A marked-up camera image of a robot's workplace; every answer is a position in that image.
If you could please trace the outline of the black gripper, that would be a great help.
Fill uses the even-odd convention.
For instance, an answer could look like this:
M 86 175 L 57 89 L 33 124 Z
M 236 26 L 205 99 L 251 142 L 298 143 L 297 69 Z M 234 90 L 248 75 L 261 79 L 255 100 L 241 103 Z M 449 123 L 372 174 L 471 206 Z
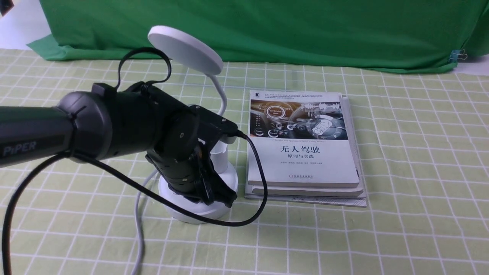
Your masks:
M 210 152 L 201 142 L 192 151 L 189 158 L 176 161 L 173 158 L 148 151 L 146 159 L 154 165 L 166 180 L 168 188 L 187 200 L 212 204 L 221 202 L 231 208 L 237 199 L 237 192 L 218 179 L 210 159 Z

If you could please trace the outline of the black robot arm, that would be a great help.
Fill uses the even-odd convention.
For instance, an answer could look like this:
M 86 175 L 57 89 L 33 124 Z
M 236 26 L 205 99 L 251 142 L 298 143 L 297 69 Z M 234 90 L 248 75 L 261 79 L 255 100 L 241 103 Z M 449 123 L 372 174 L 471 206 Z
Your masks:
M 1 107 L 1 167 L 67 153 L 105 160 L 146 153 L 168 188 L 187 200 L 231 207 L 237 193 L 210 159 L 237 125 L 157 87 L 136 83 L 124 92 L 103 83 L 71 92 L 54 107 Z

